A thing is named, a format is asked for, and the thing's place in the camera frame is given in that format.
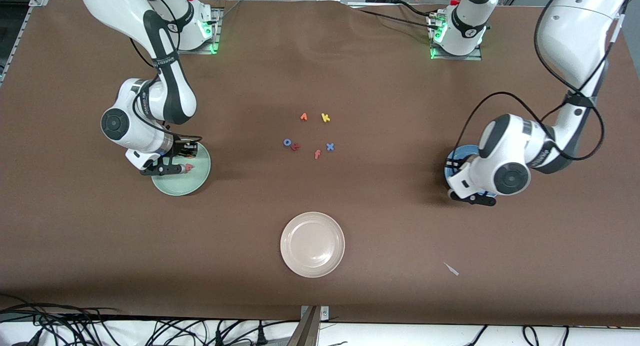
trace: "brown tabletop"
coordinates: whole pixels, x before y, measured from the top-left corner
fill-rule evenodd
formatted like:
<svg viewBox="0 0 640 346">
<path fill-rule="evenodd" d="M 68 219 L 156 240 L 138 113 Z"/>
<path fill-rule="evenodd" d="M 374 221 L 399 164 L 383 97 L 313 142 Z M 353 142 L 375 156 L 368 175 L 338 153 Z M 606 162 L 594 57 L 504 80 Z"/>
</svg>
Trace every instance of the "brown tabletop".
<svg viewBox="0 0 640 346">
<path fill-rule="evenodd" d="M 176 198 L 99 125 L 119 85 L 153 69 L 81 0 L 50 0 L 0 87 L 0 291 L 138 315 L 294 319 L 318 304 L 340 321 L 637 325 L 640 83 L 623 40 L 595 157 L 534 172 L 493 208 L 446 196 L 443 160 L 480 99 L 511 91 L 539 114 L 562 100 L 534 53 L 539 12 L 498 7 L 484 59 L 461 62 L 431 60 L 423 28 L 336 2 L 243 2 L 217 55 L 182 57 L 198 111 L 172 130 L 202 135 L 213 165 Z M 464 142 L 505 112 L 526 116 L 498 96 Z M 598 137 L 589 124 L 581 154 Z M 335 151 L 315 160 L 326 143 Z M 279 249 L 286 223 L 311 210 L 346 240 L 318 279 Z"/>
</svg>

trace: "white surface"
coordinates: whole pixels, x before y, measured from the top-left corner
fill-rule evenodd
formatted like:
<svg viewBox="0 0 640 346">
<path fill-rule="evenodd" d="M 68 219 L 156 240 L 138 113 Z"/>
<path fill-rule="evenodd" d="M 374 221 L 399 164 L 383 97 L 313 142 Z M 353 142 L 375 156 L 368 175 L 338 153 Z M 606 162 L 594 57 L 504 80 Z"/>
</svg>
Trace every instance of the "white surface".
<svg viewBox="0 0 640 346">
<path fill-rule="evenodd" d="M 345 235 L 329 215 L 305 212 L 286 224 L 280 248 L 291 271 L 306 278 L 319 278 L 340 264 L 345 254 Z"/>
<path fill-rule="evenodd" d="M 222 328 L 231 325 L 225 322 Z M 153 321 L 109 321 L 106 323 L 113 336 L 122 346 L 143 346 L 153 333 Z M 208 335 L 215 334 L 217 321 L 207 321 Z M 226 342 L 252 330 L 258 325 L 256 321 L 246 321 L 229 334 Z M 297 323 L 275 325 L 264 329 L 268 340 L 290 337 Z M 108 335 L 98 328 L 98 333 L 104 346 L 114 346 Z M 330 346 L 347 342 L 345 346 L 465 346 L 471 342 L 480 326 L 454 325 L 400 325 L 400 324 L 320 324 L 318 346 Z M 37 327 L 31 323 L 0 324 L 0 346 L 10 346 L 18 342 L 26 342 Z M 480 337 L 477 346 L 528 346 L 522 338 L 522 328 L 519 326 L 490 326 Z M 204 337 L 204 326 L 199 324 L 192 329 Z M 536 327 L 541 346 L 560 346 L 564 335 L 564 328 Z M 167 332 L 154 342 L 162 345 L 175 332 Z M 256 341 L 257 333 L 250 335 Z M 192 346 L 191 337 L 182 337 L 171 343 L 172 346 Z M 571 328 L 567 346 L 638 346 L 640 345 L 639 330 L 613 330 L 596 328 Z M 43 336 L 39 346 L 55 346 L 53 338 Z"/>
</svg>

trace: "white floor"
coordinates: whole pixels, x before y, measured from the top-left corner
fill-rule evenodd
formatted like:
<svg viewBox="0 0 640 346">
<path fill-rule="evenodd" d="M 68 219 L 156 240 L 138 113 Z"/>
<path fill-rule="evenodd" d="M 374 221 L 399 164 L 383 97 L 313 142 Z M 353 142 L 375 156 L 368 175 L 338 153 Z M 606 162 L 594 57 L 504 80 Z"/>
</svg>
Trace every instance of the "white floor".
<svg viewBox="0 0 640 346">
<path fill-rule="evenodd" d="M 144 346 L 154 330 L 153 321 L 109 321 L 106 323 L 110 332 L 121 346 Z M 222 328 L 230 325 L 227 321 Z M 217 321 L 206 322 L 206 332 L 211 339 L 215 334 Z M 274 325 L 264 329 L 268 340 L 290 337 L 297 323 Z M 226 337 L 225 342 L 231 342 L 236 337 L 253 330 L 258 326 L 257 321 L 246 321 Z M 114 342 L 96 326 L 98 335 L 105 346 L 114 346 Z M 198 324 L 191 331 L 204 339 L 205 326 Z M 334 324 L 323 323 L 320 326 L 318 346 L 334 346 L 347 342 L 345 346 L 466 346 L 480 330 L 480 326 L 453 325 L 400 325 L 400 324 Z M 27 342 L 38 331 L 38 327 L 31 323 L 0 324 L 0 346 L 11 346 L 18 342 Z M 561 346 L 565 332 L 564 328 L 536 327 L 535 331 L 540 346 Z M 71 333 L 60 331 L 61 336 L 73 341 Z M 176 330 L 166 332 L 153 344 L 162 345 L 176 334 Z M 257 333 L 249 336 L 256 341 Z M 191 337 L 182 337 L 171 342 L 172 346 L 192 346 Z M 480 337 L 477 346 L 528 346 L 522 337 L 522 329 L 517 326 L 490 326 Z M 615 330 L 606 328 L 571 328 L 567 339 L 567 346 L 640 346 L 640 330 Z M 55 346 L 51 335 L 43 334 L 39 346 Z"/>
</svg>

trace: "mint green plate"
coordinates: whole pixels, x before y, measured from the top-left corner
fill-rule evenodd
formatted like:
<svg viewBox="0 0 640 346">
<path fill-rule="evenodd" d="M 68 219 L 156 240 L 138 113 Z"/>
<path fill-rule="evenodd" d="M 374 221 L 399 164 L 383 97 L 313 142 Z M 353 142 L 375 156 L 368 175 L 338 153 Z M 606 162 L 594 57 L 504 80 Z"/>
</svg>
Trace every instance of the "mint green plate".
<svg viewBox="0 0 640 346">
<path fill-rule="evenodd" d="M 163 158 L 164 162 L 169 162 L 169 158 Z M 196 191 L 209 176 L 211 171 L 211 157 L 209 152 L 203 146 L 198 143 L 198 155 L 194 158 L 187 158 L 183 156 L 174 157 L 174 164 L 191 164 L 193 169 L 185 174 L 177 175 L 164 175 L 162 177 L 151 177 L 153 184 L 158 190 L 171 196 L 183 196 Z"/>
</svg>

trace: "white plate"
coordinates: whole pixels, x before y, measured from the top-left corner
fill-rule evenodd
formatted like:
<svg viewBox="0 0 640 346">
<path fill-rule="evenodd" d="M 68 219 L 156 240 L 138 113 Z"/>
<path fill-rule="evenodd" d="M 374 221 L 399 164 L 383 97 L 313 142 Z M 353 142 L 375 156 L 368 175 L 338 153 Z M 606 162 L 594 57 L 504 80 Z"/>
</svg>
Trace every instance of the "white plate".
<svg viewBox="0 0 640 346">
<path fill-rule="evenodd" d="M 306 278 L 331 273 L 345 254 L 345 235 L 329 215 L 306 212 L 286 224 L 280 252 L 288 268 Z"/>
</svg>

